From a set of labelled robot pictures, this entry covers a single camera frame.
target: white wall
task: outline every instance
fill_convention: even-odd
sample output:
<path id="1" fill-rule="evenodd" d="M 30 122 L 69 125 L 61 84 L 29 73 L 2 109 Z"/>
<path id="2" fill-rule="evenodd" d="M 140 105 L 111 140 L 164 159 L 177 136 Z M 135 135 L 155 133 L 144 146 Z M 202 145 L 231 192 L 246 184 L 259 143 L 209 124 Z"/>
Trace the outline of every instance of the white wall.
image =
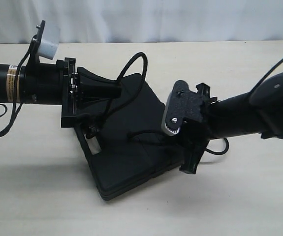
<path id="1" fill-rule="evenodd" d="M 283 0 L 0 0 L 0 43 L 42 19 L 61 42 L 283 40 Z"/>

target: black rectangular base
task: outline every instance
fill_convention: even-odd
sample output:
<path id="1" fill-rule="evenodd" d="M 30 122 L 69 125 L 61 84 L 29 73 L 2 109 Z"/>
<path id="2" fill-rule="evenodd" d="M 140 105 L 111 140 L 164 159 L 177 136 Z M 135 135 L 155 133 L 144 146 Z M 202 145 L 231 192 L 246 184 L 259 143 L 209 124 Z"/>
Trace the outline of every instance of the black rectangular base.
<path id="1" fill-rule="evenodd" d="M 123 78 L 122 96 L 114 100 L 112 107 L 133 96 L 140 80 L 140 74 Z M 98 103 L 88 107 L 86 112 L 98 114 L 104 109 L 105 104 Z M 179 146 L 154 146 L 127 141 L 128 132 L 160 130 L 163 111 L 164 104 L 145 83 L 133 103 L 107 120 L 97 137 L 102 149 L 100 153 L 92 155 L 80 125 L 74 128 L 104 200 L 110 200 L 181 164 L 183 150 Z M 142 134 L 135 140 L 159 142 L 161 138 L 159 134 Z"/>

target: white backdrop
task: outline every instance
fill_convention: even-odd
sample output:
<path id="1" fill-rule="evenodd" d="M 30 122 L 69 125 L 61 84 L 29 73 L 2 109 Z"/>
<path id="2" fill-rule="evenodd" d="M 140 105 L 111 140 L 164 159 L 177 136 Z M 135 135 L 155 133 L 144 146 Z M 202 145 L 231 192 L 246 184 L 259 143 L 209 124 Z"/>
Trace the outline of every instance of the white backdrop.
<path id="1" fill-rule="evenodd" d="M 283 40 L 283 0 L 0 0 L 0 43 L 42 19 L 71 43 Z"/>

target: white table surface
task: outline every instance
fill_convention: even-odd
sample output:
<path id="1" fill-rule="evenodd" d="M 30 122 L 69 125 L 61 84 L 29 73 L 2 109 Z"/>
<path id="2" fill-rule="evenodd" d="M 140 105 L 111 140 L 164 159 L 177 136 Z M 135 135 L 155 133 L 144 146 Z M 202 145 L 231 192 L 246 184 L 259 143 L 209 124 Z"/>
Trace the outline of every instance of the white table surface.
<path id="1" fill-rule="evenodd" d="M 0 45 L 0 63 L 17 64 L 27 47 Z M 139 51 L 162 101 L 178 79 L 192 89 L 205 82 L 226 99 L 249 91 L 283 57 L 283 41 L 62 44 L 55 59 L 75 57 L 78 66 L 115 79 Z M 140 70 L 138 61 L 129 72 Z M 0 236 L 283 235 L 283 140 L 230 138 L 229 153 L 206 153 L 202 162 L 215 163 L 200 165 L 197 175 L 175 169 L 104 202 L 60 115 L 59 106 L 24 105 L 0 138 Z"/>

